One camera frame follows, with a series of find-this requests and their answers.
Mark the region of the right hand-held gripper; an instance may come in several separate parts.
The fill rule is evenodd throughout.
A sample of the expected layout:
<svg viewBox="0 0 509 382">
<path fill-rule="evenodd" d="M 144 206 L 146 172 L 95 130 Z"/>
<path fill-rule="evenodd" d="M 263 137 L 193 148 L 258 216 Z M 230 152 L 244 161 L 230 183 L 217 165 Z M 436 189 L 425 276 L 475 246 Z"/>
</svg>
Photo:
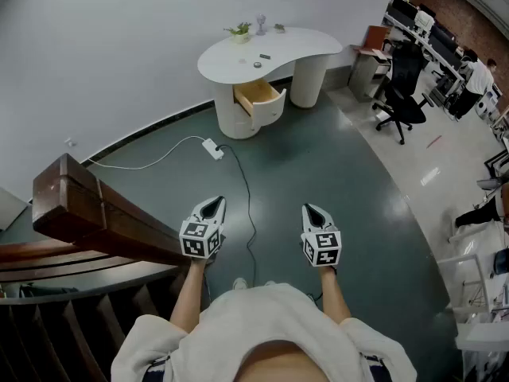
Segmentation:
<svg viewBox="0 0 509 382">
<path fill-rule="evenodd" d="M 322 208 L 304 204 L 301 209 L 302 251 L 313 267 L 336 267 L 342 250 L 340 231 Z"/>
</svg>

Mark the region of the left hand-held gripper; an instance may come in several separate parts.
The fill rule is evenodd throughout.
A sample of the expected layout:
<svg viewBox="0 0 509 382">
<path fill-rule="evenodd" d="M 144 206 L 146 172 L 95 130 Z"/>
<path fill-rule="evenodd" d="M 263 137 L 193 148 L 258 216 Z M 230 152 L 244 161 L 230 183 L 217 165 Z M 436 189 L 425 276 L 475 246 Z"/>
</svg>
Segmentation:
<svg viewBox="0 0 509 382">
<path fill-rule="evenodd" d="M 179 233 L 182 254 L 194 259 L 210 259 L 223 243 L 223 223 L 226 215 L 225 197 L 216 196 L 202 201 L 184 220 Z"/>
</svg>

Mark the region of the large wooden drawer white front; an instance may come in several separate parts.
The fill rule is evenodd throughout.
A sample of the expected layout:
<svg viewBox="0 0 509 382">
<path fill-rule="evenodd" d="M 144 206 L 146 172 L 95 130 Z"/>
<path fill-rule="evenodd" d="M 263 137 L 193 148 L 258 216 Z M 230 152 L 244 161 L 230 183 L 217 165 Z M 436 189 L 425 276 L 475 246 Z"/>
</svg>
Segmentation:
<svg viewBox="0 0 509 382">
<path fill-rule="evenodd" d="M 283 113 L 286 89 L 277 91 L 264 79 L 233 86 L 235 101 L 251 118 L 251 129 L 259 130 L 276 122 Z"/>
</svg>

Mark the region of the white curved desk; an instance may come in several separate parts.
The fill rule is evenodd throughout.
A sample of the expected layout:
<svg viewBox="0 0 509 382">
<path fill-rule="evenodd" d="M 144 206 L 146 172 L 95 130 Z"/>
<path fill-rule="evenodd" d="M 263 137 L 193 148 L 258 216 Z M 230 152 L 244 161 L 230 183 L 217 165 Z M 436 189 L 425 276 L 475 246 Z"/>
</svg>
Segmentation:
<svg viewBox="0 0 509 382">
<path fill-rule="evenodd" d="M 200 74 L 212 83 L 214 105 L 220 130 L 228 138 L 246 139 L 259 132 L 251 129 L 251 118 L 235 101 L 233 86 L 264 79 L 290 63 L 294 64 L 292 84 L 286 97 L 295 106 L 310 109 L 315 106 L 329 57 L 342 51 L 337 39 L 314 29 L 289 27 L 284 33 L 275 30 L 263 36 L 252 36 L 245 44 L 232 38 L 208 48 L 197 61 Z M 271 56 L 262 59 L 259 54 Z M 239 59 L 247 60 L 240 64 Z M 260 62 L 261 68 L 255 68 Z"/>
</svg>

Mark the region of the person's right forearm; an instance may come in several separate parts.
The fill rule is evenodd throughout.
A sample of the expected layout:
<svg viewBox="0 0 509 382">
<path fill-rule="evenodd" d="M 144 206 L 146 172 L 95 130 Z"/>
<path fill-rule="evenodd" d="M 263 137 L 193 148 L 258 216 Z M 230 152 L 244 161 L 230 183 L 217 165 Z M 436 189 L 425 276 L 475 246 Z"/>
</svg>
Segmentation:
<svg viewBox="0 0 509 382">
<path fill-rule="evenodd" d="M 320 267 L 323 312 L 336 324 L 351 317 L 333 267 Z"/>
</svg>

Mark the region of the person's left forearm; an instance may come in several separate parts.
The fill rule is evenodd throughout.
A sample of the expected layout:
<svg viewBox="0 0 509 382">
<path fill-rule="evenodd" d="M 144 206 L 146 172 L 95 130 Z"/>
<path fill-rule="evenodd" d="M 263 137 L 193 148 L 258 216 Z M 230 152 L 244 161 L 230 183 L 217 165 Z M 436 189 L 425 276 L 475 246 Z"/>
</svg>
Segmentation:
<svg viewBox="0 0 509 382">
<path fill-rule="evenodd" d="M 173 307 L 170 322 L 186 333 L 191 333 L 200 320 L 202 286 L 206 259 L 194 259 Z"/>
</svg>

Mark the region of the white power strip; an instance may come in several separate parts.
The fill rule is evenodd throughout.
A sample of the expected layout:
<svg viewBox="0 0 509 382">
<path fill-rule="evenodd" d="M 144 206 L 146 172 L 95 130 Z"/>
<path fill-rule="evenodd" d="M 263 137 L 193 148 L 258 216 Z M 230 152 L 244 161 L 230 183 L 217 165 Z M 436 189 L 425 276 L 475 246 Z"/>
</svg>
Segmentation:
<svg viewBox="0 0 509 382">
<path fill-rule="evenodd" d="M 224 152 L 221 150 L 211 138 L 207 138 L 202 142 L 204 149 L 214 158 L 215 161 L 219 161 L 223 158 Z"/>
</svg>

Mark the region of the person's white sweatshirt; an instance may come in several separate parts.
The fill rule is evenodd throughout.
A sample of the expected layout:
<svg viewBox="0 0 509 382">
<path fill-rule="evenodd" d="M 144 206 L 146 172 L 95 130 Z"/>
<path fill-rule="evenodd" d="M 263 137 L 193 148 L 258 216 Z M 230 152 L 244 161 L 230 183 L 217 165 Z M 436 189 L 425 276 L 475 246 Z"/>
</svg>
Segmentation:
<svg viewBox="0 0 509 382">
<path fill-rule="evenodd" d="M 296 288 L 280 283 L 230 290 L 186 333 L 163 318 L 139 317 L 111 365 L 111 382 L 233 382 L 252 352 L 295 344 L 329 382 L 416 382 L 404 348 L 356 318 L 336 324 Z"/>
</svg>

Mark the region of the dark wooden stair railing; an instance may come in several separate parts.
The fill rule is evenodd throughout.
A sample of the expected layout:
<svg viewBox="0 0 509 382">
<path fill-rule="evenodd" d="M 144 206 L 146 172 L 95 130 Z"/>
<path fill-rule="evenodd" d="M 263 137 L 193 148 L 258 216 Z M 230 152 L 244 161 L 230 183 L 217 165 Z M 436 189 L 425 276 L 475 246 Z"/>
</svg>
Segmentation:
<svg viewBox="0 0 509 382">
<path fill-rule="evenodd" d="M 37 242 L 0 245 L 0 382 L 110 382 L 135 320 L 169 318 L 187 259 L 177 233 L 64 154 L 33 182 Z M 11 284 L 124 269 L 108 286 L 7 298 Z"/>
</svg>

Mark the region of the grey filing cabinet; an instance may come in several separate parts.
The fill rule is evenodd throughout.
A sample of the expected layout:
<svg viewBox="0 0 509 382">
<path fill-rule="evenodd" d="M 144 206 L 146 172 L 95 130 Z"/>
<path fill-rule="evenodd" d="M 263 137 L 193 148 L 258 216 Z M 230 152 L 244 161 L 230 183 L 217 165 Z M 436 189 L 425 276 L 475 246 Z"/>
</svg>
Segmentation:
<svg viewBox="0 0 509 382">
<path fill-rule="evenodd" d="M 390 71 L 392 56 L 377 49 L 356 48 L 356 52 L 348 87 L 358 102 L 371 102 Z"/>
</svg>

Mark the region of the black office chair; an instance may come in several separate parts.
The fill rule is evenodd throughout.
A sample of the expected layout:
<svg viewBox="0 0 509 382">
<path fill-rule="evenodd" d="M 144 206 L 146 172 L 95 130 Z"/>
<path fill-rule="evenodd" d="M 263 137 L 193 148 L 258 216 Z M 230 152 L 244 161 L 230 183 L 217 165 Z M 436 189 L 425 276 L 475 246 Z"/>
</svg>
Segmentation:
<svg viewBox="0 0 509 382">
<path fill-rule="evenodd" d="M 371 106 L 374 111 L 380 109 L 388 115 L 376 125 L 375 129 L 380 131 L 388 123 L 394 123 L 400 135 L 401 145 L 405 144 L 402 125 L 411 131 L 415 124 L 426 122 L 422 108 L 425 105 L 434 107 L 433 101 L 425 93 L 422 93 L 420 103 L 413 97 L 423 63 L 424 56 L 420 46 L 412 41 L 402 41 L 392 53 L 392 76 L 390 82 L 383 88 L 385 100 L 374 102 Z"/>
</svg>

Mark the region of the green plant in cream pot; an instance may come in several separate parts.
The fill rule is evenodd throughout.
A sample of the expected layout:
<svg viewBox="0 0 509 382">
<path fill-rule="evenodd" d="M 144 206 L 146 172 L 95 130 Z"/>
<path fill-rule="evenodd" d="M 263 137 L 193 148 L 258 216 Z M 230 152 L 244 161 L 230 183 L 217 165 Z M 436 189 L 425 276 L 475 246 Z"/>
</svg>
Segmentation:
<svg viewBox="0 0 509 382">
<path fill-rule="evenodd" d="M 236 44 L 245 44 L 250 40 L 250 22 L 241 22 L 236 27 L 225 28 L 224 31 L 230 33 L 232 40 Z"/>
</svg>

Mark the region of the brown board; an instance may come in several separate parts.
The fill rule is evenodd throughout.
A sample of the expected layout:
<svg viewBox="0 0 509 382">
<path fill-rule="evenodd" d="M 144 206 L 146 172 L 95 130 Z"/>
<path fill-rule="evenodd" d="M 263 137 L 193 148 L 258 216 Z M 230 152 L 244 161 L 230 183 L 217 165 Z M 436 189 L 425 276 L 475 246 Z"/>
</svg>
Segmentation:
<svg viewBox="0 0 509 382">
<path fill-rule="evenodd" d="M 390 34 L 390 28 L 386 26 L 370 25 L 363 43 L 363 49 L 383 50 L 384 41 Z"/>
</svg>

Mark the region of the long white office desk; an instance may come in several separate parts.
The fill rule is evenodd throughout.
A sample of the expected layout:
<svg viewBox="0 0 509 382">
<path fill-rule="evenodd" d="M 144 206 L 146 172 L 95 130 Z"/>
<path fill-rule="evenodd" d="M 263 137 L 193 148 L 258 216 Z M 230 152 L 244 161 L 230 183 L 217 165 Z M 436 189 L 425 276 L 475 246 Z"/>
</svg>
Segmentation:
<svg viewBox="0 0 509 382">
<path fill-rule="evenodd" d="M 456 77 L 457 80 L 459 80 L 460 82 L 464 82 L 464 78 L 462 77 L 462 75 L 438 51 L 436 51 L 431 44 L 429 44 L 423 38 L 419 37 L 417 33 L 415 33 L 409 27 L 405 26 L 396 18 L 390 16 L 387 12 L 383 15 L 383 18 L 387 21 L 390 21 L 395 27 L 398 27 L 402 31 L 409 33 L 412 37 L 416 39 L 418 43 L 420 43 L 424 47 L 424 49 L 431 53 L 434 59 L 436 59 L 440 64 L 446 67 Z"/>
</svg>

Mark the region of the white metal frame rack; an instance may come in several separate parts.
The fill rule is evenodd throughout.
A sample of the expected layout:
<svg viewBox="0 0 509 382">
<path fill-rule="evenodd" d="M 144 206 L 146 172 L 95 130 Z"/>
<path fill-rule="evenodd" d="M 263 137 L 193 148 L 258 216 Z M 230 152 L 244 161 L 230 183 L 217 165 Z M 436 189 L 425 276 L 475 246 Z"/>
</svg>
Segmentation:
<svg viewBox="0 0 509 382">
<path fill-rule="evenodd" d="M 508 274 L 495 273 L 495 252 L 471 252 L 437 261 L 456 316 L 488 314 L 502 307 Z"/>
</svg>

